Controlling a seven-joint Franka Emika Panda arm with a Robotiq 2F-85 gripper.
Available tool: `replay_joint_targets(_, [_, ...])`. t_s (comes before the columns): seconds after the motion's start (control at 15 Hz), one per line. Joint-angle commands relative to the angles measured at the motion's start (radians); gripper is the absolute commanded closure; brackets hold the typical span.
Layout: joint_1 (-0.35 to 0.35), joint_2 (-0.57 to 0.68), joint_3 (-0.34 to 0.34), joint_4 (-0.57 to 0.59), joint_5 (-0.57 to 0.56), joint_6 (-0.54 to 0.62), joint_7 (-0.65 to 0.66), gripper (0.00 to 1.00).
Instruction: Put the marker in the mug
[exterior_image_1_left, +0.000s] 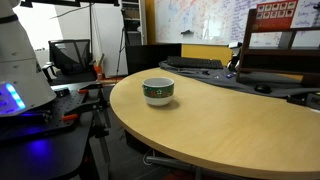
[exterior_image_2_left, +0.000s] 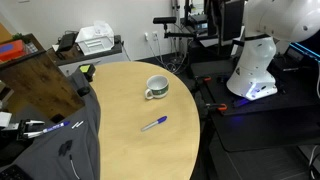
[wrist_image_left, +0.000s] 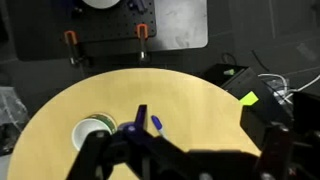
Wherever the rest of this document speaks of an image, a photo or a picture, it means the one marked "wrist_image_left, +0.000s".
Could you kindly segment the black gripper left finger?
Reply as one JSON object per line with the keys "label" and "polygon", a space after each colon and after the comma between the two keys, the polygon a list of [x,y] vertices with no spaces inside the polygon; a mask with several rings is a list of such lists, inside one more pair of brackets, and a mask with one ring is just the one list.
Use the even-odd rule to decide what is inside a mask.
{"label": "black gripper left finger", "polygon": [[103,152],[111,140],[109,132],[89,133],[67,175],[66,180],[104,180]]}

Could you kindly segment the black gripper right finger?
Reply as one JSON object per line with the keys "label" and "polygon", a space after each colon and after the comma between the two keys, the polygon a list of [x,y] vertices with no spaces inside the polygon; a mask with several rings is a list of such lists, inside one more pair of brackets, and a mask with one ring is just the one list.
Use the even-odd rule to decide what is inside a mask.
{"label": "black gripper right finger", "polygon": [[259,180],[285,180],[292,155],[293,140],[287,127],[275,126],[256,163]]}

